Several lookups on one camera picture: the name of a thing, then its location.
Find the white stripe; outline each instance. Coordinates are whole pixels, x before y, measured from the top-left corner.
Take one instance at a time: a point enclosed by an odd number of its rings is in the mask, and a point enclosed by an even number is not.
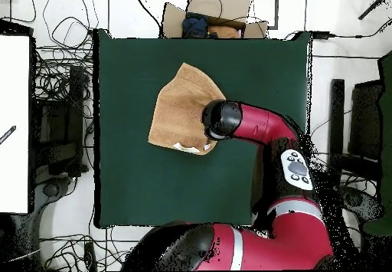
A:
[[[241,270],[242,256],[243,256],[243,240],[242,234],[235,228],[231,228],[234,234],[234,252],[233,260],[231,262],[230,271]]]
[[[301,200],[289,200],[280,202],[270,208],[267,214],[269,215],[273,209],[275,209],[276,211],[276,217],[284,214],[289,214],[294,211],[302,212],[303,214],[307,215],[312,215],[324,223],[324,221],[322,220],[322,212],[309,202],[304,202]]]

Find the pen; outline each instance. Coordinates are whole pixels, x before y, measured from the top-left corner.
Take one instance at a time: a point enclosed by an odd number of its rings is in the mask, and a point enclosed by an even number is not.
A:
[[[0,145],[16,130],[16,126],[12,126],[2,137],[0,137]]]

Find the black border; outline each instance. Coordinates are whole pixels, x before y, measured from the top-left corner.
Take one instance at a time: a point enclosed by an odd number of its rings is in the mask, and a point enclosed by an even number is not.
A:
[[[93,122],[94,122],[94,217],[93,224],[96,228],[100,226],[101,216],[101,152],[100,152],[100,30],[93,29]]]
[[[36,76],[36,66],[37,66],[37,55],[35,38],[33,38],[34,30],[32,28],[20,25],[18,23],[11,23],[9,21],[4,21],[0,19],[0,35],[10,35],[10,36],[28,36],[29,42],[29,89],[28,94],[28,214],[32,213],[34,210],[34,185],[35,185],[35,175],[36,175],[36,162],[35,154],[33,148],[33,126],[32,117],[35,106],[35,76]],[[27,215],[20,213],[6,213],[7,215]]]

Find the brown towel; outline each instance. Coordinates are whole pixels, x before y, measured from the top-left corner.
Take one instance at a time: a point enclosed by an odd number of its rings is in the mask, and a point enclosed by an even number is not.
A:
[[[212,100],[225,100],[217,85],[202,71],[182,64],[175,78],[159,92],[149,143],[170,149],[176,149],[177,144],[178,150],[197,155],[210,152],[216,142],[205,136],[201,114]]]

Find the cloth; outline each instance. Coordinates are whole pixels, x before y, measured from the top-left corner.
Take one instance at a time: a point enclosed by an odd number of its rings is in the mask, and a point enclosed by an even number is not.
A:
[[[205,136],[201,114],[212,100],[225,100],[218,86],[201,70],[182,64],[159,92],[149,143],[178,150],[195,148],[198,152],[192,153],[198,155],[210,152],[216,142]]]
[[[230,26],[210,26],[208,33],[216,33],[218,38],[241,38],[238,31]]]
[[[216,33],[208,34],[207,21],[204,18],[186,18],[182,22],[183,38],[217,38]]]

